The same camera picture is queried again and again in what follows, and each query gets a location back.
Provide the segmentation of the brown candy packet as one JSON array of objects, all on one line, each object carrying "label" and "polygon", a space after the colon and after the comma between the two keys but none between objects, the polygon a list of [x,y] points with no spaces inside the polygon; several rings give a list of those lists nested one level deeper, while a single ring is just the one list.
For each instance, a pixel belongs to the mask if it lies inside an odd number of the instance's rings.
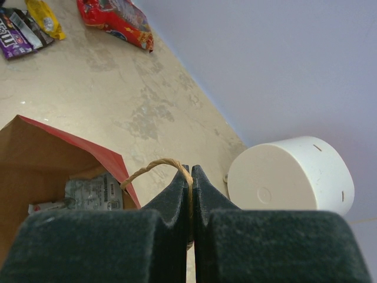
[{"label": "brown candy packet", "polygon": [[32,45],[34,50],[40,50],[54,43],[54,39],[49,36],[35,22],[33,17],[26,10],[14,9],[11,21],[21,31],[23,36]]}]

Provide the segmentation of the yellow candy packet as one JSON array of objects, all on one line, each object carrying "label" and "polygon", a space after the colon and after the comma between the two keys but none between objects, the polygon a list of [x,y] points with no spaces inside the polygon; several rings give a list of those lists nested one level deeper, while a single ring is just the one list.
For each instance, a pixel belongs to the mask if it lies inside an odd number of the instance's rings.
[{"label": "yellow candy packet", "polygon": [[54,39],[66,39],[66,34],[62,30],[61,24],[52,9],[44,1],[26,0],[25,3],[28,12],[44,32]]}]

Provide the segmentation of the red paper bag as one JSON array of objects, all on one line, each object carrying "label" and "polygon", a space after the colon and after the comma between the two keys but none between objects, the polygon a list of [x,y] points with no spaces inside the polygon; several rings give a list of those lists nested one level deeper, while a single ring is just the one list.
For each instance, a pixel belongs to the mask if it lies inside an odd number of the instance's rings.
[{"label": "red paper bag", "polygon": [[133,174],[120,154],[91,141],[15,116],[1,129],[1,258],[14,241],[27,216],[26,206],[63,196],[69,179],[91,179],[104,172],[120,182],[127,208],[140,208],[132,181],[158,165],[175,167],[188,184],[188,242],[193,241],[193,178],[183,165],[170,158],[150,162]]}]

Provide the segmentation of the large red snack bag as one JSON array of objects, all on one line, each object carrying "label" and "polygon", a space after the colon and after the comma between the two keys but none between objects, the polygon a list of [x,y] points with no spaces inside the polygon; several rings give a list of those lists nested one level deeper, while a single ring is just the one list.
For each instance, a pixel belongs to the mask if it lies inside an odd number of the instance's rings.
[{"label": "large red snack bag", "polygon": [[144,13],[132,1],[77,1],[84,24],[96,27],[138,48],[153,52],[154,38]]}]

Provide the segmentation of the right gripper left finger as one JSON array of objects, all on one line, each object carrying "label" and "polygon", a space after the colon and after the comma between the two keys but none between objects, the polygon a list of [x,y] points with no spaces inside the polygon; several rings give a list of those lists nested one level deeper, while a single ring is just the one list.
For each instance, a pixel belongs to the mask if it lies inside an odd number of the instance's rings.
[{"label": "right gripper left finger", "polygon": [[189,186],[181,173],[139,210],[52,210],[26,218],[6,282],[185,282]]}]

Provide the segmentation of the purple chocolate candy packet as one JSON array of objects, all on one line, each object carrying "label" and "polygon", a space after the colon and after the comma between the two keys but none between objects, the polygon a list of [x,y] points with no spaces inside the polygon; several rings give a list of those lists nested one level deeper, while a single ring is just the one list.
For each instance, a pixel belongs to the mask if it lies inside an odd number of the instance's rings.
[{"label": "purple chocolate candy packet", "polygon": [[16,9],[1,8],[1,50],[6,60],[32,54],[36,48],[28,39],[35,35]]}]

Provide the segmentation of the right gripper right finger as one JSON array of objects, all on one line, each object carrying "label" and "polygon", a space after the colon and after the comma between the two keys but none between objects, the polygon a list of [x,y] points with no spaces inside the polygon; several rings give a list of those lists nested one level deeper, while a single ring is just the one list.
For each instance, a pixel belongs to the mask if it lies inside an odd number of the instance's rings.
[{"label": "right gripper right finger", "polygon": [[197,282],[371,282],[337,213],[243,210],[196,165],[191,173]]}]

